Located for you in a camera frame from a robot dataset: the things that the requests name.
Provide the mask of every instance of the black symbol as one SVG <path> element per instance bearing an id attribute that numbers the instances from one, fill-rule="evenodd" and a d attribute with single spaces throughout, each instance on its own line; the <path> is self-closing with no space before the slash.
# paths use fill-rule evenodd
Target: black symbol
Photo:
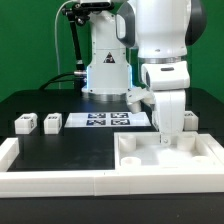
<path id="1" fill-rule="evenodd" d="M 57 119 L 58 117 L 49 117 L 48 119 Z"/>
<path id="2" fill-rule="evenodd" d="M 87 126 L 103 126 L 106 125 L 106 120 L 87 120 Z"/>
<path id="3" fill-rule="evenodd" d="M 34 127 L 34 122 L 33 122 L 33 119 L 30 121 L 30 126 L 31 126 L 31 128 L 33 128 L 33 127 Z"/>
<path id="4" fill-rule="evenodd" d="M 193 117 L 193 114 L 191 113 L 185 114 L 185 117 Z"/>
<path id="5" fill-rule="evenodd" d="M 128 118 L 128 113 L 111 113 L 111 118 Z"/>
<path id="6" fill-rule="evenodd" d="M 88 118 L 106 118 L 106 114 L 88 114 Z"/>
<path id="7" fill-rule="evenodd" d="M 112 54 L 109 52 L 103 63 L 115 63 Z"/>
<path id="8" fill-rule="evenodd" d="M 130 125 L 129 119 L 111 120 L 111 125 Z"/>
<path id="9" fill-rule="evenodd" d="M 30 119 L 30 117 L 22 117 L 21 119 Z"/>

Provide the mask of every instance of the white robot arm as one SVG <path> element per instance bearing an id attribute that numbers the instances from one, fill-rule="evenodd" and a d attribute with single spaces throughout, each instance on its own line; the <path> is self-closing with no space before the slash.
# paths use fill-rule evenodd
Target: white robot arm
<path id="1" fill-rule="evenodd" d="M 198 20 L 198 15 L 192 16 L 192 4 L 202 15 L 201 32 L 194 38 L 205 28 L 198 3 L 200 0 L 130 0 L 117 14 L 117 37 L 127 47 L 139 48 L 140 80 L 146 85 L 131 90 L 127 104 L 134 113 L 141 110 L 140 101 L 151 107 L 162 144 L 169 145 L 171 137 L 183 130 L 184 89 L 190 86 L 190 78 L 182 57 L 187 54 L 189 24 Z"/>

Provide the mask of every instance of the green wall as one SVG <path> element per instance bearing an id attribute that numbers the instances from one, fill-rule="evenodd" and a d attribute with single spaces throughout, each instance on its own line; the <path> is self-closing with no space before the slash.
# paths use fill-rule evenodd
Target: green wall
<path id="1" fill-rule="evenodd" d="M 224 102 L 224 1 L 202 0 L 208 26 L 188 49 L 191 85 Z M 18 90 L 37 89 L 57 75 L 54 19 L 65 0 L 0 0 L 0 101 Z M 91 59 L 89 27 L 79 29 L 84 62 Z M 62 72 L 74 71 L 75 59 L 65 17 L 59 19 Z M 72 88 L 63 84 L 62 88 Z"/>

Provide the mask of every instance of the black table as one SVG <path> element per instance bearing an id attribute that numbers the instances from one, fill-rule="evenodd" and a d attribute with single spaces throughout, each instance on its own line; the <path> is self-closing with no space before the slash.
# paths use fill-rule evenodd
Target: black table
<path id="1" fill-rule="evenodd" d="M 150 109 L 143 108 L 149 118 Z M 200 89 L 187 91 L 186 110 L 199 116 L 199 133 L 224 145 L 224 104 Z M 21 91 L 0 103 L 0 142 L 15 137 L 14 120 L 35 112 L 38 126 L 20 135 L 20 155 L 10 171 L 113 169 L 113 134 L 153 127 L 62 128 L 43 131 L 47 114 L 125 112 L 124 102 L 83 100 L 73 90 Z M 0 199 L 1 223 L 223 223 L 224 193 Z"/>

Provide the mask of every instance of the white cube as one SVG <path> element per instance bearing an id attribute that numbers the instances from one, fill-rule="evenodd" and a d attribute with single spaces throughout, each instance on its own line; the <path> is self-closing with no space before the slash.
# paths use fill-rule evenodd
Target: white cube
<path id="1" fill-rule="evenodd" d="M 37 115 L 35 113 L 23 114 L 14 123 L 16 134 L 30 134 L 37 126 Z"/>
<path id="2" fill-rule="evenodd" d="M 192 111 L 184 113 L 184 131 L 197 131 L 198 117 Z"/>
<path id="3" fill-rule="evenodd" d="M 62 126 L 62 115 L 59 113 L 48 114 L 44 120 L 45 134 L 58 134 Z"/>

